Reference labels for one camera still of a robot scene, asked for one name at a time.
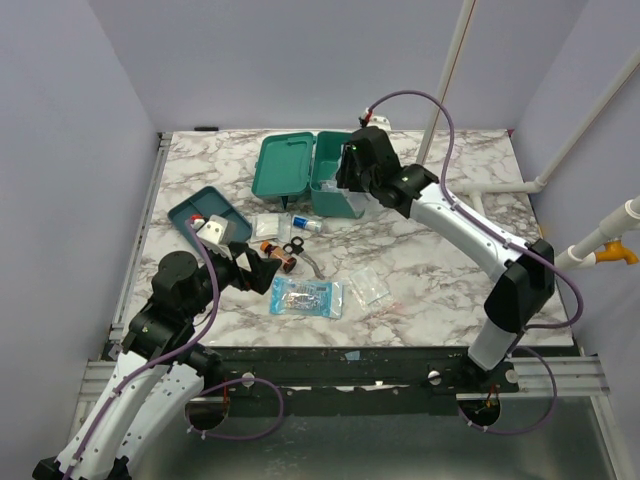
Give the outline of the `clear white cap liquid bottle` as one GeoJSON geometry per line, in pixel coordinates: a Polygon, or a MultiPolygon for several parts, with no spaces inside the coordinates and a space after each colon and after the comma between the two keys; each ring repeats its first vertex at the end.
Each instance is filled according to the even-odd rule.
{"type": "Polygon", "coordinates": [[[369,196],[364,192],[349,192],[346,196],[356,218],[360,218],[369,204],[369,196]]]}

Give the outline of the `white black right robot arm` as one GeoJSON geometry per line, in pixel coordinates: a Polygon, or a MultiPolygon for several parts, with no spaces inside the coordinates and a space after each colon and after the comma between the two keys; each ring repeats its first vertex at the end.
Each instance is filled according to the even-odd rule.
{"type": "Polygon", "coordinates": [[[484,302],[487,321],[467,350],[460,379],[480,392],[496,380],[495,367],[524,334],[525,326],[555,292],[549,243],[529,243],[502,231],[462,204],[419,164],[403,166],[387,133],[365,127],[342,147],[337,186],[367,193],[382,206],[435,231],[467,255],[494,283],[484,302]]]}

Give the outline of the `small foil packet bag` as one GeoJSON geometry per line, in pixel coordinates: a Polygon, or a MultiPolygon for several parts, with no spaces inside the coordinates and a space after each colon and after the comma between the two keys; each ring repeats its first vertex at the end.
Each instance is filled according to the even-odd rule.
{"type": "Polygon", "coordinates": [[[320,181],[319,187],[322,192],[337,193],[337,194],[342,193],[342,189],[338,187],[337,181],[334,179],[320,181]]]}

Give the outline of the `amber orange cap pill bottle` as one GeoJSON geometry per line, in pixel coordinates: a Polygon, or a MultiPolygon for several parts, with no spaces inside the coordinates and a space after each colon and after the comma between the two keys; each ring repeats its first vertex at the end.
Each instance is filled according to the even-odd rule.
{"type": "Polygon", "coordinates": [[[263,241],[260,249],[268,258],[280,260],[281,269],[286,274],[289,274],[297,264],[297,260],[291,254],[287,253],[283,247],[277,246],[269,241],[263,241]]]}

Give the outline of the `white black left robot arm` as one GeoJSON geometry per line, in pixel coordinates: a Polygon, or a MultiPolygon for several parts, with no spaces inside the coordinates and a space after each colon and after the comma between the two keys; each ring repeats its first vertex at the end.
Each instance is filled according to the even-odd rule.
{"type": "Polygon", "coordinates": [[[264,294],[281,263],[234,242],[225,257],[205,250],[165,255],[152,295],[130,321],[111,377],[70,443],[41,460],[35,479],[127,479],[143,450],[196,395],[224,380],[220,356],[200,344],[196,315],[214,310],[228,286],[264,294]]]}

